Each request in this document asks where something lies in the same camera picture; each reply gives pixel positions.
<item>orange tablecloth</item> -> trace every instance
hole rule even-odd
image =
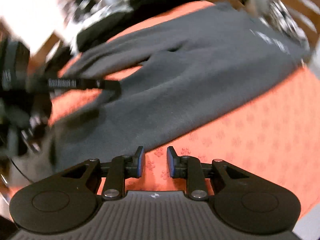
[[[128,28],[113,39],[207,6],[192,2]],[[67,69],[76,59],[64,68]],[[139,67],[110,75],[129,76]],[[51,123],[94,100],[99,90],[70,91],[53,101]],[[126,189],[182,190],[166,164],[166,147],[178,155],[191,155],[210,163],[220,158],[294,192],[301,215],[320,202],[320,82],[300,68],[264,95],[225,116],[146,153],[141,179],[126,180]]]

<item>white logo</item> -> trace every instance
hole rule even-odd
[[[160,197],[160,195],[158,193],[153,193],[152,195],[150,195],[150,197],[152,198],[158,198]]]
[[[281,49],[281,51],[283,53],[286,53],[286,54],[289,54],[290,55],[290,52],[289,52],[289,49],[287,46],[285,46],[281,41],[277,40],[277,39],[271,39],[269,38],[267,35],[261,33],[261,32],[254,32],[253,30],[250,30],[254,36],[256,36],[256,34],[262,38],[266,43],[268,43],[269,45],[276,45],[278,46],[279,49]]]

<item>black cable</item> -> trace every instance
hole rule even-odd
[[[22,171],[17,167],[17,165],[13,162],[13,160],[11,158],[9,158],[9,160],[12,162],[13,166],[15,166],[15,168],[20,172],[20,174],[24,178],[26,178],[31,184],[34,183],[31,179],[28,179],[28,177],[22,173]]]

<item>wooden furniture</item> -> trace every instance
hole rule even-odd
[[[290,11],[292,18],[296,21],[299,27],[302,28],[303,31],[305,32],[309,40],[310,47],[314,49],[316,47],[317,41],[320,36],[320,14],[319,12],[312,9],[312,7],[320,8],[320,0],[309,0],[309,1],[314,3],[314,6],[310,6],[310,7],[307,6],[307,3],[305,3],[303,0],[281,0],[281,2],[283,2],[284,5]],[[299,14],[292,13],[291,9],[307,17],[310,20],[310,22],[312,22],[312,24],[314,25],[314,28],[309,26],[299,16]]]

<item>silver screw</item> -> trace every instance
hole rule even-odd
[[[201,198],[205,198],[208,194],[204,191],[204,190],[194,190],[192,193],[191,193],[191,196],[194,197],[194,198],[198,198],[198,199],[201,199]]]
[[[119,191],[117,191],[116,189],[108,189],[106,190],[103,195],[106,197],[106,198],[115,198],[119,195]]]

